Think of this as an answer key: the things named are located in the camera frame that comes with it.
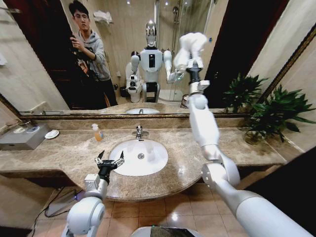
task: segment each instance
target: soap bottle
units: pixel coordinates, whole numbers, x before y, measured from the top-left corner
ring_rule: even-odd
[[[98,127],[98,125],[96,123],[94,123],[92,125],[92,129],[94,130],[95,140],[100,142],[103,139],[103,132],[99,129],[99,127]]]

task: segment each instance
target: green plant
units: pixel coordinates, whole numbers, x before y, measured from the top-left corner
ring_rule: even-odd
[[[251,115],[249,123],[249,131],[255,131],[262,136],[268,134],[278,134],[281,141],[284,141],[284,135],[281,133],[283,128],[288,128],[294,132],[300,132],[298,127],[288,122],[289,119],[294,119],[300,122],[316,123],[314,121],[298,117],[299,113],[311,111],[312,104],[307,104],[305,94],[300,94],[301,90],[288,92],[283,90],[280,85],[271,94],[270,99],[265,100],[265,103],[255,104],[254,112]]]
[[[267,79],[259,79],[259,75],[245,77],[239,73],[238,77],[231,82],[229,90],[224,92],[223,100],[226,108],[233,107],[233,112],[238,112],[243,104],[252,105],[253,101],[260,95],[259,86],[264,80]]]

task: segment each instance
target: bathroom mirror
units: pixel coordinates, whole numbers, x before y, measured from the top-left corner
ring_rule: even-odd
[[[210,110],[244,114],[251,105],[232,109],[229,95],[240,93],[232,82],[259,75],[266,80],[256,97],[266,96],[316,21],[315,6],[294,0],[0,0],[0,7],[0,98],[20,116],[187,115],[190,77],[167,83],[162,55],[169,50],[173,59],[191,32],[207,37],[200,77],[210,80]]]

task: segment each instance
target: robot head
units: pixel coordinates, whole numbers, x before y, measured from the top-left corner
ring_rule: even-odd
[[[147,40],[147,45],[149,47],[154,47],[156,45],[156,35],[157,35],[156,24],[152,20],[150,20],[146,24],[146,40]]]

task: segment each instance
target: brown marble countertop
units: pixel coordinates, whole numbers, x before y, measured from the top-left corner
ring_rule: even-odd
[[[168,163],[161,171],[147,176],[130,177],[111,172],[107,198],[138,201],[160,198],[180,192],[200,177],[206,160],[193,139],[192,131],[182,129],[145,129],[145,139],[162,143],[168,151]],[[98,173],[94,158],[105,150],[108,158],[119,143],[135,139],[134,130],[104,130],[101,142],[94,139],[90,130],[60,131],[52,140],[44,140],[31,151],[0,151],[0,174],[6,172],[34,172],[61,170],[74,183],[84,189],[83,180],[89,173]],[[286,161],[268,143],[251,146],[244,142],[243,131],[237,128],[220,128],[219,146],[238,166],[274,165]]]
[[[75,115],[75,114],[94,114],[94,115],[125,115],[126,111],[138,108],[152,108],[159,110],[160,114],[188,114],[188,109],[180,108],[179,105],[167,105],[162,103],[125,103],[121,105],[111,106],[101,110],[62,110],[58,112],[47,112],[51,114]],[[224,109],[209,109],[213,113],[226,113]]]

